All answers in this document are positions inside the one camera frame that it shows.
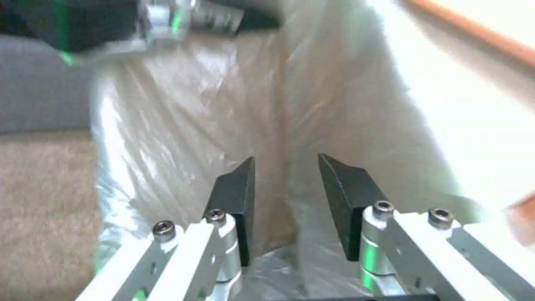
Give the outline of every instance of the wooden trim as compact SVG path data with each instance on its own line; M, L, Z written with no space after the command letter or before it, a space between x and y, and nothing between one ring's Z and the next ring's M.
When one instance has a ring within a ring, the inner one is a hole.
M527 64L535 67L535 49L515 41L506 35L497 33L491 28L484 26L461 12L454 11L434 0L407 0L409 3L459 27L469 34L484 40L501 51L516 57Z

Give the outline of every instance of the beige carpet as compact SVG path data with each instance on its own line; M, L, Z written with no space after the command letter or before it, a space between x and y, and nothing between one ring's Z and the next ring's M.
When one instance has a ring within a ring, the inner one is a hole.
M0 136L0 300L74 300L100 229L89 132Z

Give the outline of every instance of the gray wall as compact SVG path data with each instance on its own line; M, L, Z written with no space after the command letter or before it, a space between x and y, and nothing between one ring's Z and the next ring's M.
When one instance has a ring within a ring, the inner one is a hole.
M89 78L43 42L0 35L0 133L89 128Z

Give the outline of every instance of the black object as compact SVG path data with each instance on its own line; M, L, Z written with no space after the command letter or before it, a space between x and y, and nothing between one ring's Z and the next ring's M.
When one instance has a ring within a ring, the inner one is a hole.
M69 53L124 40L136 32L139 0L5 0L8 22Z
M255 159L250 157L236 170L217 178L204 213L221 209L236 220L241 266L250 265L255 209Z
M325 154L319 169L340 242L349 261L358 261L362 213L376 201L387 200L363 168L351 167Z
M388 296L388 297L358 297L321 299L311 301L440 301L436 295Z
M266 10L250 6L247 0L209 0L224 6L230 6L243 11L243 19L236 34L281 27L280 18Z

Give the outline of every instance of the crumpled plastic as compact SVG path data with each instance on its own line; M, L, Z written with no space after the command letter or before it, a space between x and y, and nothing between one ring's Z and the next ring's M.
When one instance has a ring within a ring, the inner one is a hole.
M532 191L535 146L522 137L535 137L535 88L520 71L396 1L274 7L278 32L191 35L101 66L98 266L160 220L197 222L216 177L249 156L257 258L244 291L266 300L366 294L318 153L366 168L401 212L446 207L471 222Z

